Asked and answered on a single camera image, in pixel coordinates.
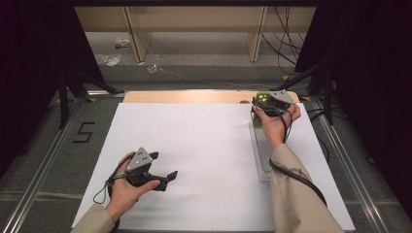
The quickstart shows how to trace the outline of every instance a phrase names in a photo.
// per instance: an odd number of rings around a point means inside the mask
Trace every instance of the black cable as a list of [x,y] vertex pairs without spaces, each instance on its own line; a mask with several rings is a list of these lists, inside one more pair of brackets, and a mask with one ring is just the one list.
[[276,50],[272,45],[270,45],[270,43],[266,40],[266,38],[264,37],[263,34],[261,34],[261,37],[263,38],[263,40],[266,42],[266,44],[267,44],[271,49],[273,49],[276,53],[278,53],[278,55],[281,55],[283,58],[287,59],[288,62],[290,62],[291,64],[296,65],[296,62],[288,59],[288,58],[287,58],[285,55],[283,55],[279,50]]
[[309,111],[306,111],[306,113],[312,113],[312,112],[316,112],[316,111],[324,111],[325,109],[324,108],[320,108],[320,109],[313,109],[313,110],[309,110]]
[[[289,43],[291,45],[293,45],[293,40],[291,38],[291,35],[289,34],[289,13],[290,13],[290,11],[291,11],[290,7],[285,8],[285,16],[286,16],[285,28],[286,28],[286,33],[287,33],[288,38],[289,38]],[[292,54],[294,56],[294,59],[297,60],[297,57],[296,57],[296,55],[294,54],[294,51],[293,51],[293,47],[291,47],[291,51],[292,51]]]
[[282,24],[282,28],[284,29],[284,37],[282,38],[282,42],[283,42],[283,40],[284,40],[284,38],[285,38],[285,34],[286,34],[286,35],[288,36],[289,42],[290,42],[291,45],[292,45],[291,50],[292,50],[293,56],[294,56],[295,59],[297,59],[297,57],[296,57],[296,55],[294,54],[294,51],[293,51],[293,48],[295,48],[295,45],[294,45],[293,40],[292,40],[292,38],[291,38],[291,35],[290,35],[290,33],[289,33],[289,14],[290,14],[290,10],[291,10],[290,7],[286,7],[286,8],[285,8],[285,15],[286,15],[286,25],[285,25],[285,24],[283,23],[280,15],[279,15],[279,13],[278,13],[277,8],[275,7],[276,15],[277,15],[279,21],[280,21],[281,24]]
[[288,112],[291,115],[291,126],[289,127],[288,136],[286,136],[286,140],[287,140],[289,138],[289,135],[291,134],[291,131],[292,131],[293,116],[292,116],[292,113],[289,112],[288,110],[286,110],[286,112]]
[[[285,34],[283,35],[283,38],[282,38],[282,40],[281,40],[281,44],[279,45],[278,50],[281,50],[281,47],[282,47],[282,45],[283,45],[283,40],[284,40],[284,38],[285,38]],[[288,75],[294,75],[294,76],[297,75],[297,74],[292,74],[292,73],[289,73],[289,72],[285,71],[285,70],[282,68],[281,63],[280,63],[279,60],[280,60],[280,59],[279,59],[279,53],[278,53],[278,67],[279,67],[279,69],[281,69],[281,71],[283,71],[285,74],[288,74]]]
[[321,112],[319,112],[319,113],[315,114],[314,116],[312,116],[312,117],[310,118],[310,121],[312,122],[315,118],[317,118],[317,117],[319,117],[319,116],[323,115],[324,113],[325,113],[325,110],[323,110],[323,111],[321,111]]
[[329,149],[326,146],[326,143],[324,141],[322,141],[322,139],[318,136],[317,133],[315,133],[316,138],[318,139],[319,142],[321,142],[321,144],[324,146],[325,150],[326,150],[326,163],[329,163],[329,159],[330,159],[330,152]]
[[329,32],[318,44],[316,44],[310,51],[308,54],[308,64],[311,65],[311,56],[312,53],[318,48],[318,46],[320,46],[323,42],[326,41],[326,39],[328,39],[332,34],[334,33],[334,31]]
[[288,177],[290,177],[290,178],[292,178],[292,179],[295,179],[295,180],[297,180],[297,181],[299,181],[299,182],[301,182],[301,183],[304,183],[304,184],[306,184],[308,187],[312,188],[312,190],[318,195],[318,197],[322,200],[322,202],[324,202],[324,204],[327,206],[326,199],[325,199],[324,195],[322,194],[322,192],[321,192],[313,183],[311,183],[310,181],[306,180],[306,179],[303,178],[302,176],[299,176],[298,174],[296,174],[296,173],[294,173],[294,172],[291,172],[291,171],[288,170],[288,169],[285,169],[285,168],[283,168],[283,167],[277,166],[276,164],[274,164],[274,163],[272,162],[272,159],[269,159],[269,165],[270,165],[270,167],[272,167],[273,170],[279,171],[280,173],[282,173],[282,174],[284,174],[284,175],[286,175],[286,176],[288,176]]
[[300,33],[297,33],[297,35],[299,35],[300,39],[302,40],[302,42],[305,41],[305,39],[303,39],[302,35],[300,35]]
[[[273,36],[275,36],[275,38],[278,39],[278,41],[282,42],[281,39],[280,39],[278,36],[276,36],[276,33],[273,32]],[[291,45],[291,44],[288,44],[288,43],[286,43],[286,42],[283,42],[283,44],[285,44],[285,45],[287,45],[287,46],[290,46],[290,47],[294,47],[295,49],[298,49],[298,50],[302,50],[301,47],[298,47],[298,46],[295,46],[295,45]]]
[[[116,178],[116,174],[118,173],[121,165],[123,165],[127,160],[133,158],[133,156],[134,156],[135,154],[136,154],[135,152],[132,153],[132,154],[130,154],[129,156],[125,157],[125,158],[119,163],[118,167],[115,169],[115,171],[114,171],[114,172],[112,173],[112,175],[109,177],[109,179],[108,179],[107,181],[105,181],[103,188],[102,188],[99,192],[97,192],[96,195],[94,195],[94,197],[93,197],[93,202],[94,202],[94,203],[97,203],[97,204],[103,204],[103,203],[104,203],[104,201],[106,200],[106,192],[104,192],[104,198],[103,198],[103,201],[102,201],[102,202],[97,202],[95,199],[96,199],[96,196],[97,196],[100,192],[104,191],[106,187],[108,188],[109,197],[112,197],[112,186],[113,186],[113,184],[115,184],[115,180],[118,179],[118,178]],[[110,231],[110,232],[111,232],[111,233],[117,232],[118,229],[119,229],[119,226],[120,226],[120,219],[116,221],[115,225],[114,225],[113,228],[112,228],[112,231]]]
[[282,123],[284,124],[284,128],[285,128],[285,134],[284,134],[284,139],[283,139],[283,143],[285,143],[287,141],[287,137],[288,137],[288,125],[285,122],[285,119],[283,118],[282,114],[279,113],[279,118],[281,119]]

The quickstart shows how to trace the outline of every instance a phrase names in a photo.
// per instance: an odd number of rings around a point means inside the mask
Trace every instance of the cable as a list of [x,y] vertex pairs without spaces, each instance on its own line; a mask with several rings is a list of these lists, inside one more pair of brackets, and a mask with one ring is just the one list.
[[[275,36],[275,38],[278,39],[278,41],[282,42],[282,40],[281,40],[278,36],[276,36],[276,33],[274,33],[274,32],[272,32],[272,33],[273,33],[273,36]],[[296,48],[296,49],[298,49],[298,50],[302,50],[301,47],[298,47],[298,46],[295,46],[295,45],[291,45],[291,44],[288,44],[288,43],[286,43],[286,42],[282,42],[282,43],[285,44],[285,45],[287,45],[287,46],[294,47],[294,48]]]
[[324,141],[322,141],[322,139],[318,136],[317,133],[315,133],[316,138],[318,139],[318,141],[324,146],[325,150],[326,150],[326,163],[329,163],[329,159],[330,159],[330,153],[329,153],[329,149],[326,146],[326,143]]
[[[112,195],[112,186],[115,183],[116,178],[116,174],[118,173],[118,170],[120,169],[121,165],[123,165],[123,163],[125,163],[128,159],[133,158],[134,154],[136,153],[132,153],[129,156],[125,157],[118,165],[118,167],[115,169],[115,171],[112,173],[112,175],[109,177],[109,179],[107,181],[105,181],[103,188],[100,189],[99,192],[96,193],[96,195],[94,195],[93,197],[93,202],[97,203],[97,204],[103,204],[106,201],[106,192],[104,191],[106,189],[106,187],[108,188],[108,193],[109,193],[109,197],[111,197]],[[98,202],[96,201],[96,197],[98,194],[100,194],[102,191],[104,191],[104,197],[103,197],[103,201],[102,202]]]
[[297,33],[297,35],[299,35],[300,39],[302,40],[302,42],[305,41],[305,39],[303,39],[302,35],[300,35],[300,33]]
[[318,48],[318,46],[320,46],[324,41],[326,41],[326,39],[328,39],[332,34],[334,33],[334,31],[329,32],[318,44],[316,44],[310,51],[308,54],[308,64],[310,65],[310,59],[312,56],[312,53]]
[[292,124],[293,124],[293,117],[292,117],[292,113],[289,112],[288,110],[285,110],[285,113],[289,113],[291,115],[291,126],[288,128],[288,124],[286,123],[283,114],[281,113],[280,110],[274,106],[268,105],[266,103],[255,103],[255,106],[258,106],[262,109],[264,109],[265,112],[274,112],[276,114],[276,117],[279,117],[279,119],[282,121],[283,125],[284,125],[284,129],[285,129],[285,134],[284,134],[284,138],[283,138],[283,143],[285,143],[287,141],[287,139],[289,138],[289,135],[291,134],[291,130],[292,130]]
[[286,8],[285,8],[285,11],[286,11],[286,12],[285,12],[285,14],[286,14],[286,24],[283,23],[280,15],[279,15],[279,12],[278,12],[277,8],[275,7],[276,15],[277,15],[279,21],[280,21],[281,24],[282,24],[282,28],[284,29],[284,36],[283,36],[283,38],[282,38],[282,43],[284,43],[283,40],[284,40],[285,34],[286,34],[286,35],[288,36],[289,42],[290,42],[291,45],[292,45],[291,50],[292,50],[293,56],[294,56],[295,59],[297,59],[297,57],[296,57],[296,55],[294,54],[294,51],[293,51],[293,48],[295,48],[295,45],[294,45],[294,43],[293,43],[293,40],[292,40],[292,38],[291,38],[291,35],[289,34],[289,14],[290,14],[290,7],[286,7]]
[[282,173],[282,174],[284,174],[284,175],[286,175],[286,176],[288,176],[288,177],[290,177],[290,178],[292,178],[292,179],[295,179],[295,180],[297,180],[297,181],[299,181],[299,182],[301,182],[301,183],[303,183],[303,184],[306,184],[308,187],[312,188],[312,190],[318,195],[318,197],[322,200],[322,202],[324,202],[324,204],[327,206],[326,199],[325,199],[324,195],[322,194],[322,192],[321,192],[313,183],[311,183],[310,181],[306,180],[306,179],[303,178],[302,176],[299,176],[298,174],[296,174],[296,173],[294,173],[294,172],[291,172],[291,171],[288,170],[288,169],[285,169],[285,168],[283,168],[283,167],[277,166],[276,164],[274,164],[274,163],[272,162],[272,159],[269,159],[269,165],[270,165],[270,167],[272,167],[272,169],[273,169],[274,171],[279,171],[280,173]]
[[300,85],[300,86],[296,86],[296,87],[289,87],[288,88],[288,90],[293,90],[293,89],[301,89],[301,88],[303,88],[303,87],[305,87],[305,86],[307,86],[307,85],[309,85],[309,84],[303,84],[303,85]]
[[313,109],[313,110],[309,110],[306,111],[306,113],[312,113],[312,112],[316,112],[316,111],[323,111],[324,108],[320,108],[320,109]]
[[[285,42],[284,42],[285,35],[288,35],[288,37],[289,37],[289,33],[287,32],[287,29],[286,29],[285,25],[283,24],[283,21],[282,21],[281,17],[279,16],[279,13],[278,13],[276,7],[275,7],[275,12],[276,12],[276,15],[278,16],[278,19],[280,20],[280,22],[281,22],[281,24],[282,24],[282,27],[283,27],[283,29],[284,29],[284,34],[283,34],[283,36],[282,36],[282,40],[279,39],[280,42],[281,42],[281,44],[279,45],[278,51],[280,51],[281,48],[282,48],[282,45],[285,43]],[[279,53],[278,53],[278,66],[279,66],[279,68],[280,68],[284,73],[286,73],[286,74],[288,74],[288,75],[296,75],[296,74],[289,73],[289,72],[285,71],[284,69],[282,69],[282,66],[281,66],[280,61],[279,61]]]
[[209,82],[209,81],[205,81],[205,80],[195,80],[195,79],[183,77],[179,74],[167,72],[163,68],[161,68],[160,66],[159,66],[159,69],[162,73],[164,73],[166,75],[176,76],[178,78],[181,78],[181,79],[187,80],[187,81],[195,81],[195,82],[201,82],[201,83],[207,83],[207,84],[230,84],[230,85],[243,86],[243,87],[246,87],[246,86],[263,86],[263,87],[273,88],[272,85],[266,85],[266,84],[239,84],[239,83],[229,83],[229,82]]
[[279,52],[278,50],[276,50],[272,45],[270,45],[270,43],[266,40],[266,38],[264,37],[263,34],[261,34],[261,37],[264,39],[264,41],[266,42],[266,44],[267,44],[271,49],[273,49],[276,53],[278,53],[279,55],[281,55],[283,58],[287,59],[288,62],[290,62],[291,64],[296,65],[296,62],[288,59],[285,55],[283,55],[281,52]]
[[312,116],[312,117],[310,118],[310,121],[312,122],[315,118],[317,118],[317,117],[319,117],[319,116],[323,115],[324,113],[325,113],[325,110],[323,110],[323,111],[321,111],[321,112],[319,112],[319,113],[315,114],[314,116]]
[[[145,43],[145,41],[140,38],[140,40],[143,42],[143,44],[145,45],[145,47],[148,49],[149,53],[151,55],[155,55],[151,48]],[[234,85],[234,86],[242,86],[242,87],[250,87],[250,86],[261,86],[261,87],[269,87],[269,88],[276,88],[278,86],[273,86],[273,85],[267,85],[267,84],[239,84],[239,83],[229,83],[229,82],[209,82],[209,81],[205,81],[205,80],[195,80],[195,79],[191,79],[191,78],[187,78],[184,77],[182,75],[176,74],[176,73],[171,73],[171,72],[167,72],[165,71],[160,64],[158,64],[159,70],[160,72],[166,74],[166,75],[170,75],[170,76],[175,76],[178,77],[180,79],[186,80],[186,81],[194,81],[194,82],[201,82],[201,83],[207,83],[207,84],[229,84],[229,85]]]

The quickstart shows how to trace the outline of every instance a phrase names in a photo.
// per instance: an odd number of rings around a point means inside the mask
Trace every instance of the metal rail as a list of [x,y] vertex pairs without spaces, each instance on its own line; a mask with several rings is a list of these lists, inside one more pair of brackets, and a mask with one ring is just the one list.
[[[322,108],[322,103],[317,97],[313,98],[313,105],[316,109]],[[339,137],[337,136],[336,131],[334,130],[333,125],[329,125],[327,120],[321,116],[321,124],[329,138],[336,155],[342,165],[343,170],[345,171],[346,176],[348,177],[349,182],[351,183],[352,188],[354,189],[355,194],[357,195],[360,205],[363,208],[364,213],[366,214],[367,219],[374,232],[389,232],[388,227],[385,221],[382,218],[382,215],[374,203],[372,197],[367,191],[363,181],[361,180],[358,171],[356,170],[354,163],[351,160],[351,157],[346,152],[343,144],[341,143]]]
[[51,146],[48,152],[46,153],[45,158],[43,159],[42,163],[39,166],[39,169],[37,170],[36,174],[31,180],[30,185],[24,191],[24,194],[18,202],[16,208],[12,212],[3,232],[15,233],[18,232],[21,228],[21,225],[23,224],[24,219],[26,218],[34,202],[34,199],[36,198],[37,192],[42,186],[51,166],[55,161],[55,158],[58,155],[58,152],[60,151],[62,144],[64,143],[64,140],[67,136],[67,132],[70,129],[71,122],[84,101],[84,99],[76,99],[73,103],[72,114],[68,118],[64,127],[58,129],[57,134],[54,137],[54,140],[51,143]]

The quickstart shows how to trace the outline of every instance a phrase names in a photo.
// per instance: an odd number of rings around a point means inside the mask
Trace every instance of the gray floor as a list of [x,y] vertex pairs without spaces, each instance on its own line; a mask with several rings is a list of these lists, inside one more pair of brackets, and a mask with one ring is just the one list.
[[[293,70],[292,64],[283,58],[279,60],[283,69],[279,69],[278,56],[264,41],[260,46],[258,61],[250,62],[244,35],[240,33],[156,33],[151,42],[151,52],[144,63],[134,60],[131,49],[114,49],[117,38],[128,39],[125,33],[88,33],[87,36],[96,55],[121,58],[121,62],[114,67],[102,64],[100,68],[109,85],[125,90],[267,89],[283,82],[282,77],[288,75],[284,71],[292,73]],[[273,35],[265,36],[275,48],[279,47]],[[293,40],[301,46],[302,41],[298,35],[293,35]],[[289,58],[294,58],[289,47],[283,46],[282,52]],[[295,86],[294,91],[304,95],[302,87],[306,83],[307,81]],[[89,90],[98,89],[93,85],[86,87]],[[60,122],[57,98],[56,95],[51,101],[50,111],[44,114],[42,123],[27,144],[27,153],[16,158],[0,181],[2,228],[22,193],[29,187],[58,132]],[[121,101],[121,97],[106,96],[81,104],[19,232],[70,231],[117,104]],[[312,102],[303,103],[307,110],[314,108]],[[338,100],[334,101],[334,106],[339,107]],[[410,219],[379,171],[366,160],[367,152],[352,128],[351,121],[339,111],[333,113],[333,120],[334,128],[361,175],[368,194],[377,205],[388,232],[412,232]],[[85,135],[78,134],[83,122],[94,122],[85,126],[85,130],[93,134],[88,143],[75,144],[74,141],[86,138]],[[330,152],[328,164],[353,218],[356,232],[373,232],[320,120],[314,120],[313,125]]]

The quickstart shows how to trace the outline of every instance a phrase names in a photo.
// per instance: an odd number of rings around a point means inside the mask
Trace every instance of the white surface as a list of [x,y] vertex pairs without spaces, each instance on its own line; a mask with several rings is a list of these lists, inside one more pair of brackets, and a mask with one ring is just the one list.
[[[301,158],[344,230],[355,230],[303,105],[288,145]],[[120,229],[272,231],[270,184],[258,181],[249,134],[250,105],[120,104],[74,225],[132,150],[159,151],[151,173],[178,170],[165,192],[151,191]]]

